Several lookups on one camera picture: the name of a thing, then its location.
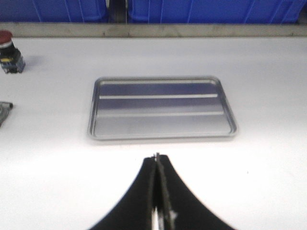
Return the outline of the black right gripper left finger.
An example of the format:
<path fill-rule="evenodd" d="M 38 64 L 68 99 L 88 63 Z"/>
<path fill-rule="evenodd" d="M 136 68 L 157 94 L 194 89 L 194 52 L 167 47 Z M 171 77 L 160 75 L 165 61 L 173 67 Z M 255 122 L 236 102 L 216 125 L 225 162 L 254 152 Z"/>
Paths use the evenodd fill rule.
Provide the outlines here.
<path fill-rule="evenodd" d="M 91 229 L 151 230 L 156 161 L 145 158 L 135 180 L 113 209 Z"/>

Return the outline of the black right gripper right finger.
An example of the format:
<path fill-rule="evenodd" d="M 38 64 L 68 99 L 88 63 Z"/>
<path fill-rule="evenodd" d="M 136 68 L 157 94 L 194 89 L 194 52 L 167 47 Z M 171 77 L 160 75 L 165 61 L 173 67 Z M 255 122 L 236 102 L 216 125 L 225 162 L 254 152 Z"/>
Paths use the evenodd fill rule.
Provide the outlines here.
<path fill-rule="evenodd" d="M 189 190 L 166 155 L 156 155 L 156 206 L 160 230 L 232 230 Z"/>

